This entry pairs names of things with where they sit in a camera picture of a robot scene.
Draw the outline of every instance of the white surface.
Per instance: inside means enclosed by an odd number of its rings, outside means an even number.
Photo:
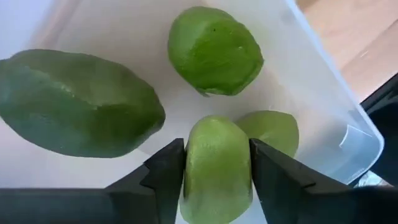
[[[53,7],[49,0],[9,2],[0,0],[0,12],[8,12],[0,13],[0,20],[7,21],[6,38],[0,39],[2,57],[26,47],[45,47],[122,63],[155,88],[167,119],[139,149],[117,159],[61,156],[0,124],[0,169],[8,170],[0,174],[0,187],[105,187],[174,138],[187,140],[191,127],[208,114],[231,119],[255,110],[293,114],[300,130],[296,159],[344,183],[373,164],[384,146],[293,1],[71,0],[54,1]],[[198,5],[227,11],[261,46],[264,68],[238,96],[204,98],[169,63],[170,25],[184,9]],[[39,12],[50,8],[43,19]],[[23,24],[23,31],[15,22]],[[261,218],[257,199],[236,221],[260,223]]]

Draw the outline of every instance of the wooden surface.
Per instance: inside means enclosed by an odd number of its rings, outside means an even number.
[[[363,101],[398,73],[398,0],[297,0]]]

